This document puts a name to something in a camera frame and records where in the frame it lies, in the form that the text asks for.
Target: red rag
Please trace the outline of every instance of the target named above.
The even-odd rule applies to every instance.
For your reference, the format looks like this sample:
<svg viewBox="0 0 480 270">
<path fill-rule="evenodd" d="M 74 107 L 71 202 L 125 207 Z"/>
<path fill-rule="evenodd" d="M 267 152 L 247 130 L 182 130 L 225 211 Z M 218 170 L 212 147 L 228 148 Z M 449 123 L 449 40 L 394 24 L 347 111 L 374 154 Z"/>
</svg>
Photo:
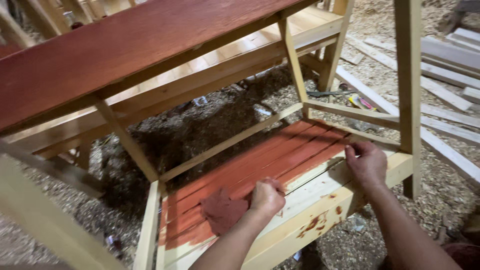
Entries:
<svg viewBox="0 0 480 270">
<path fill-rule="evenodd" d="M 228 232 L 248 210 L 246 200 L 230 199 L 224 188 L 200 200 L 200 204 L 203 216 L 207 218 L 212 232 L 217 236 Z"/>
</svg>

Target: wood grain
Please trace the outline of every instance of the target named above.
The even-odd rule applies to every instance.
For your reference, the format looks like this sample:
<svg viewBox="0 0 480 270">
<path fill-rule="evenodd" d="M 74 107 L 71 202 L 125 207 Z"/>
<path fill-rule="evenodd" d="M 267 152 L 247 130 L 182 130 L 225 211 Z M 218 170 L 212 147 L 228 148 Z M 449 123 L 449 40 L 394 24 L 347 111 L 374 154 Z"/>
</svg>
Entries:
<svg viewBox="0 0 480 270">
<path fill-rule="evenodd" d="M 0 130 L 298 2 L 148 1 L 4 58 Z"/>
</svg>

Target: wooden crossbar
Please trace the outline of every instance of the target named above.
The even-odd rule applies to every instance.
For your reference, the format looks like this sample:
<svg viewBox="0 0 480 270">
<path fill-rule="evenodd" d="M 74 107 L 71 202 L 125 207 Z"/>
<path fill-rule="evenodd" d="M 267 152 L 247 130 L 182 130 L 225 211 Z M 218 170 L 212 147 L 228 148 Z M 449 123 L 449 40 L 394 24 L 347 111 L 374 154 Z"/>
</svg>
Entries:
<svg viewBox="0 0 480 270">
<path fill-rule="evenodd" d="M 263 130 L 264 128 L 271 126 L 275 122 L 284 119 L 285 117 L 291 115 L 292 113 L 296 112 L 297 110 L 299 110 L 301 108 L 303 108 L 302 103 L 296 103 L 296 104 L 288 107 L 287 109 L 277 113 L 276 115 L 271 116 L 271 117 L 261 121 L 260 123 L 256 124 L 255 126 L 253 126 L 249 129 L 233 136 L 232 138 L 230 138 L 230 139 L 228 139 L 228 140 L 226 140 L 226 141 L 208 149 L 207 151 L 205 151 L 202 154 L 192 158 L 191 160 L 189 160 L 187 162 L 184 162 L 184 163 L 180 164 L 179 166 L 171 169 L 170 171 L 162 174 L 160 176 L 160 181 L 166 182 L 166 181 L 172 179 L 173 177 L 181 174 L 182 172 L 192 168 L 193 166 L 195 166 L 197 164 L 200 164 L 200 163 L 204 162 L 205 160 L 207 160 L 207 159 L 211 158 L 212 156 L 220 153 L 221 151 L 227 149 L 228 147 L 238 143 L 239 141 L 244 140 L 244 139 L 252 136 L 253 134 Z"/>
</svg>

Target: red stained board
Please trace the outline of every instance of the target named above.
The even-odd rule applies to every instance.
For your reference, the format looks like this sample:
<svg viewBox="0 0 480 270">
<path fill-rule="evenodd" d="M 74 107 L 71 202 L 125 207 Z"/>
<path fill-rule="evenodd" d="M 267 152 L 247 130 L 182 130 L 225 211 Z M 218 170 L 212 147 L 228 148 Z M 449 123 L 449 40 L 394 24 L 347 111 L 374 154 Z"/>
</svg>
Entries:
<svg viewBox="0 0 480 270">
<path fill-rule="evenodd" d="M 301 0 L 150 0 L 0 60 L 0 130 Z"/>
<path fill-rule="evenodd" d="M 200 213 L 200 199 L 219 187 L 227 188 L 232 199 L 243 198 L 254 189 L 256 181 L 266 176 L 276 177 L 281 183 L 288 184 L 298 174 L 327 162 L 343 151 L 348 143 L 345 139 L 347 135 L 321 123 L 308 126 L 306 122 L 298 121 L 169 195 L 167 249 L 185 243 L 201 243 L 213 236 L 208 222 Z"/>
</svg>

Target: wooden leg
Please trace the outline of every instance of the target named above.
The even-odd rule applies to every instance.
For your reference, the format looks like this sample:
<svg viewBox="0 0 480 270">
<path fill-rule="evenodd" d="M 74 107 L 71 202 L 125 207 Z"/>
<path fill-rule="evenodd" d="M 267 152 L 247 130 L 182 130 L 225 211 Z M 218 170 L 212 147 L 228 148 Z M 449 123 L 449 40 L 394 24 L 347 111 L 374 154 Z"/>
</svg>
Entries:
<svg viewBox="0 0 480 270">
<path fill-rule="evenodd" d="M 0 140 L 0 153 L 6 153 L 28 166 L 39 169 L 76 189 L 85 192 L 91 197 L 99 198 L 104 192 L 102 183 L 87 171 L 69 164 L 60 157 L 43 160 L 26 151 Z"/>
<path fill-rule="evenodd" d="M 133 261 L 133 270 L 151 270 L 153 266 L 155 240 L 158 231 L 158 208 L 161 200 L 158 183 L 159 181 L 155 181 L 150 184 L 142 230 L 140 231 L 135 260 Z"/>
<path fill-rule="evenodd" d="M 45 39 L 61 34 L 38 2 L 34 0 L 21 0 L 17 1 L 17 3 Z"/>
<path fill-rule="evenodd" d="M 293 84 L 297 91 L 297 95 L 300 102 L 305 102 L 308 100 L 307 90 L 305 90 L 305 84 L 303 83 L 303 76 L 301 74 L 300 62 L 298 59 L 297 52 L 293 46 L 292 35 L 290 34 L 290 29 L 288 27 L 287 19 L 280 20 L 278 22 L 278 28 L 280 29 L 280 34 L 283 41 L 285 42 L 285 50 L 287 51 L 288 67 L 292 73 Z M 309 108 L 303 107 L 302 113 L 304 118 L 311 118 L 311 110 Z"/>
<path fill-rule="evenodd" d="M 404 181 L 404 193 L 420 195 L 420 1 L 395 0 L 400 106 L 400 149 L 413 155 L 413 175 Z"/>
<path fill-rule="evenodd" d="M 4 38 L 15 42 L 22 49 L 35 45 L 35 41 L 23 31 L 3 6 L 0 6 L 0 29 Z"/>
<path fill-rule="evenodd" d="M 4 156 L 0 156 L 0 172 L 0 211 L 55 255 L 77 270 L 126 270 Z"/>
<path fill-rule="evenodd" d="M 137 163 L 138 167 L 144 172 L 148 181 L 151 183 L 158 180 L 158 173 L 153 165 L 148 161 L 145 154 L 142 152 L 138 144 L 133 138 L 124 130 L 117 121 L 117 117 L 110 108 L 110 106 L 101 100 L 96 104 L 97 110 L 102 114 L 107 124 L 112 128 L 113 132 L 119 137 L 120 143 L 125 150 L 130 154 L 132 159 Z"/>
<path fill-rule="evenodd" d="M 90 152 L 92 149 L 92 144 L 90 142 L 82 141 L 78 147 L 79 155 L 77 157 L 76 163 L 79 168 L 82 168 L 88 171 L 90 167 Z"/>
<path fill-rule="evenodd" d="M 350 16 L 352 15 L 354 0 L 336 0 L 333 6 L 333 13 L 343 15 L 343 23 L 338 38 L 334 44 L 325 47 L 324 58 L 322 62 L 327 68 L 319 74 L 318 91 L 331 91 L 335 70 L 342 52 L 345 34 L 347 33 Z"/>
</svg>

